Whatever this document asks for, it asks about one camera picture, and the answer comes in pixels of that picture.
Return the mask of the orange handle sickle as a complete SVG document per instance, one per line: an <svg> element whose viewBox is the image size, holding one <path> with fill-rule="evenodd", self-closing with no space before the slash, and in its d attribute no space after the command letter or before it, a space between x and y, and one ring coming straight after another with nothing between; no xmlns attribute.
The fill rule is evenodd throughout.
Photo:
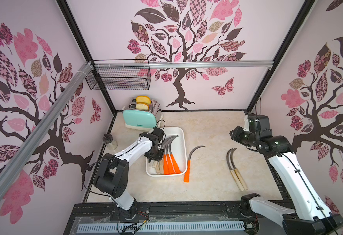
<svg viewBox="0 0 343 235"><path fill-rule="evenodd" d="M197 150L197 149L200 149L200 148L203 148L205 146L197 146L197 147L194 147L190 153L189 153L189 156L188 156L188 160L187 160L187 170L184 174L184 182L185 183L189 183L190 182L190 171L191 171L191 158L192 158L192 155L193 153Z"/></svg>
<svg viewBox="0 0 343 235"><path fill-rule="evenodd" d="M169 174L169 171L168 171L168 163L167 163L167 157L166 157L166 147L167 147L167 139L164 140L162 146L161 146L161 149L164 150L164 153L163 153L163 172L164 172L164 175L168 175Z"/></svg>
<svg viewBox="0 0 343 235"><path fill-rule="evenodd" d="M167 162L167 168L168 168L168 172L169 174L174 174L174 169L173 169L173 165L172 165L172 160L170 158L169 155L169 146L170 146L170 142L174 139L174 136L169 137L166 141L165 144L165 151L166 151L166 162Z"/></svg>
<svg viewBox="0 0 343 235"><path fill-rule="evenodd" d="M172 160L172 165L173 165L173 169L174 169L174 174L179 174L181 173L180 169L179 169L179 166L178 166L178 163L176 162L174 156L173 156L173 153L172 153L172 150L171 150L171 145L173 143L173 141L178 138L178 135L177 136L174 136L174 139L170 142L170 146L169 146L169 155L170 155L170 158Z"/></svg>

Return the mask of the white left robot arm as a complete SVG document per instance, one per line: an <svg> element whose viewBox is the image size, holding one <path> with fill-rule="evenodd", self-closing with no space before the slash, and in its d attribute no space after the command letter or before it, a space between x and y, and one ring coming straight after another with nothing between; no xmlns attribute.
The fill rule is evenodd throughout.
<svg viewBox="0 0 343 235"><path fill-rule="evenodd" d="M133 210L136 200L126 189L129 168L141 157L146 157L149 163L161 161L164 150L160 142L164 136L163 129L155 127L150 132L139 134L139 138L125 150L115 155L105 154L99 162L94 186L110 196L120 209Z"/></svg>

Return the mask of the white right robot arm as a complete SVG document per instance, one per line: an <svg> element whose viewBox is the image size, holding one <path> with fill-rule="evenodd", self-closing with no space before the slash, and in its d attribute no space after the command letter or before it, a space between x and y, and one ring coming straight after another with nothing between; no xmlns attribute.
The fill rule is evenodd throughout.
<svg viewBox="0 0 343 235"><path fill-rule="evenodd" d="M320 199L300 167L289 141L273 137L270 129L249 132L238 126L230 132L233 141L264 155L283 182L294 208L288 209L257 193L242 197L241 209L260 214L282 227L287 235L330 235L343 228L343 217L333 213Z"/></svg>

